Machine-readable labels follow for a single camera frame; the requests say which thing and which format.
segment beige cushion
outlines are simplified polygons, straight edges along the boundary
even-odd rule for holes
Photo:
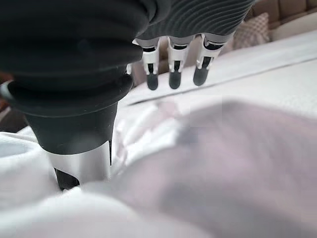
[[[272,33],[272,40],[277,41],[314,30],[317,30],[317,12],[278,27]]]
[[[233,49],[257,46],[267,42],[269,42],[268,14],[265,12],[240,24],[234,34]]]

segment crumpled white cloth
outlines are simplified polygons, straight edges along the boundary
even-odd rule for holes
[[[316,237],[315,119],[241,103],[135,119],[111,181],[63,193],[34,137],[0,134],[0,237]]]

